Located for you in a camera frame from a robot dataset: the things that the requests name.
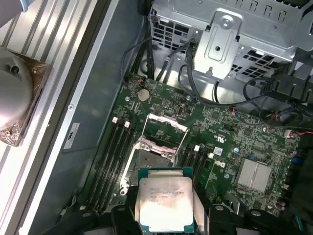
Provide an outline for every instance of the white component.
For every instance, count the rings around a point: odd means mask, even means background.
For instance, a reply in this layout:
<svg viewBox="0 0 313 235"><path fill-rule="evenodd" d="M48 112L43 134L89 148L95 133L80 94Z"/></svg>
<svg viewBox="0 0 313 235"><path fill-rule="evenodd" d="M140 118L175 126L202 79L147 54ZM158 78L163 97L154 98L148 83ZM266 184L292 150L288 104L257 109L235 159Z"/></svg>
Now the white component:
<svg viewBox="0 0 313 235"><path fill-rule="evenodd" d="M236 178L238 184L264 192L268 184L271 167L249 159L243 159Z"/></svg>
<svg viewBox="0 0 313 235"><path fill-rule="evenodd" d="M126 121L125 124L124 124L124 127L129 128L129 126L130 126L130 122Z"/></svg>
<svg viewBox="0 0 313 235"><path fill-rule="evenodd" d="M113 117L112 122L117 124L118 118L117 117Z"/></svg>
<svg viewBox="0 0 313 235"><path fill-rule="evenodd" d="M215 162L215 165L218 165L218 166L220 166L221 168L225 168L226 163L222 163L222 162L220 162L220 161L216 161L216 162Z"/></svg>
<svg viewBox="0 0 313 235"><path fill-rule="evenodd" d="M213 153L216 154L216 155L221 156L222 153L223 153L223 149L222 149L222 148L215 147Z"/></svg>
<svg viewBox="0 0 313 235"><path fill-rule="evenodd" d="M213 159L213 158L214 158L214 153L209 153L209 154L207 155L207 157Z"/></svg>
<svg viewBox="0 0 313 235"><path fill-rule="evenodd" d="M193 187L188 177L142 178L139 221L150 232L183 232L193 223Z"/></svg>
<svg viewBox="0 0 313 235"><path fill-rule="evenodd" d="M194 148L194 151L199 152L199 149L200 149L200 146L196 145L195 148Z"/></svg>

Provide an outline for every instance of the chipset heatsink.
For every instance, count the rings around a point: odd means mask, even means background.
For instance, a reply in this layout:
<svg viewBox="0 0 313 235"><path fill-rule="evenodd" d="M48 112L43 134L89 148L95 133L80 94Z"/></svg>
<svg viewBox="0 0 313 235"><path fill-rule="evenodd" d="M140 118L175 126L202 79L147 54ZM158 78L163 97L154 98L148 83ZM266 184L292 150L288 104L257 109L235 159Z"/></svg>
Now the chipset heatsink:
<svg viewBox="0 0 313 235"><path fill-rule="evenodd" d="M242 159L235 182L256 191L266 190L271 167L249 159Z"/></svg>

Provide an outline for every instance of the black connector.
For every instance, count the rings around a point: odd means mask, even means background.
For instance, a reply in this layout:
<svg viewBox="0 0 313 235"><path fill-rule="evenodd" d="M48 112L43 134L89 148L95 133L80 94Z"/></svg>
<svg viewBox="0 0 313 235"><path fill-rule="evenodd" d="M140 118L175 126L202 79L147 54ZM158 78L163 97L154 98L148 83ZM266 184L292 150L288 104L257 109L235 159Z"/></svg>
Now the black connector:
<svg viewBox="0 0 313 235"><path fill-rule="evenodd" d="M261 88L261 94L282 102L294 100L298 103L313 103L312 66L303 64L297 70L291 70L283 73L279 70Z"/></svg>

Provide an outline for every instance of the sticker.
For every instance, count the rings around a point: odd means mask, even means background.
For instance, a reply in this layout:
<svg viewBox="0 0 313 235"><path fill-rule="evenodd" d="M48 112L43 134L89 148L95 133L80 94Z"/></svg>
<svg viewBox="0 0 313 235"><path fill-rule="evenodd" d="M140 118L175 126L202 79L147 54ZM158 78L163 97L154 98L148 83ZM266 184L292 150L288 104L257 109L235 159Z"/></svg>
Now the sticker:
<svg viewBox="0 0 313 235"><path fill-rule="evenodd" d="M64 145L63 149L70 149L70 148L72 148L72 145L73 145L73 142L74 142L74 139L75 139L78 127L79 127L79 123L74 122L72 124L72 128L71 128L71 130L70 130L70 132L68 134L67 141L65 142L65 145Z"/></svg>
<svg viewBox="0 0 313 235"><path fill-rule="evenodd" d="M213 153L220 156L223 153L223 149L215 147Z"/></svg>

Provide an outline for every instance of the motherboard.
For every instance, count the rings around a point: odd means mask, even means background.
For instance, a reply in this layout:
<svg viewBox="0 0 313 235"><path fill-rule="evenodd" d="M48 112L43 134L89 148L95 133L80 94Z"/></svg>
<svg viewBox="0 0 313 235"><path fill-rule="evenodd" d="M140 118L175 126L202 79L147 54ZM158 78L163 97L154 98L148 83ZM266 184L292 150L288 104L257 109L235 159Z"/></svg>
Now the motherboard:
<svg viewBox="0 0 313 235"><path fill-rule="evenodd" d="M259 119L212 108L168 85L131 74L112 109L79 203L102 213L123 203L138 169L190 166L194 188L213 203L229 195L276 216L298 137Z"/></svg>

